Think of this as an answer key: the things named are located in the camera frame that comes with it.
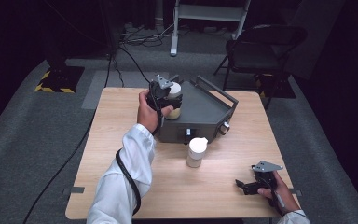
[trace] white sleeve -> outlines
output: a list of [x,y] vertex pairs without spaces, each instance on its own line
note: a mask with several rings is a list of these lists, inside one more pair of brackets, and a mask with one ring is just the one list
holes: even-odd
[[[141,124],[135,124],[123,137],[120,158],[135,181],[141,197],[149,191],[152,183],[151,162],[155,145],[153,135]],[[98,183],[87,223],[131,223],[135,205],[133,190],[116,160],[113,160]]]
[[310,224],[310,221],[305,216],[303,210],[296,210],[294,212],[287,213],[277,224]]

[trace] person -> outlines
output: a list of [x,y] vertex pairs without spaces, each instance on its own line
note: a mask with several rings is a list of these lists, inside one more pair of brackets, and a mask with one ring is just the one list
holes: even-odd
[[[123,136],[123,148],[119,155],[126,169],[138,187],[141,197],[149,191],[152,183],[151,163],[155,154],[156,141],[151,134],[158,127],[158,115],[146,102],[149,91],[139,93],[137,123]],[[172,106],[161,109],[162,115],[168,116],[173,111]],[[302,210],[294,201],[287,186],[276,173],[277,192],[281,195],[286,215],[280,223],[309,223]],[[258,191],[265,197],[271,197],[268,189]],[[89,209],[87,223],[120,223],[132,222],[132,212],[137,204],[134,192],[127,178],[113,160],[111,166],[100,178],[94,201]]]

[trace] black chair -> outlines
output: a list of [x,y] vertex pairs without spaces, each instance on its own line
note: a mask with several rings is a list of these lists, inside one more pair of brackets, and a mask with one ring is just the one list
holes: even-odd
[[280,84],[290,76],[285,73],[285,65],[290,51],[307,38],[307,31],[301,27],[290,25],[257,25],[246,29],[236,40],[226,43],[227,55],[213,73],[226,68],[223,91],[227,89],[230,71],[234,73],[263,74],[273,76],[273,87],[265,109]]

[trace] person's left hand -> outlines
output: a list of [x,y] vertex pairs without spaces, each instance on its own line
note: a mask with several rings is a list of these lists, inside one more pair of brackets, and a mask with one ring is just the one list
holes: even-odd
[[[146,101],[149,90],[141,91],[139,93],[139,107],[137,122],[144,125],[149,132],[157,129],[158,115],[157,111],[152,109]],[[173,111],[173,106],[168,105],[161,109],[162,115],[165,117]]]

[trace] table top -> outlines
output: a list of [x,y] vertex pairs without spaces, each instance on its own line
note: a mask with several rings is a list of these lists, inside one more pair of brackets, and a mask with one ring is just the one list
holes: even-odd
[[[138,94],[144,89],[105,88],[77,172],[66,216],[82,219],[92,204],[99,178],[122,147],[123,134],[136,123]],[[235,179],[255,182],[251,165],[268,161],[285,167],[260,97],[228,91],[239,103],[230,130],[208,144],[199,168],[186,165],[188,146],[157,142],[153,183],[134,218],[276,217],[260,195],[244,195]],[[289,188],[286,169],[280,170]]]

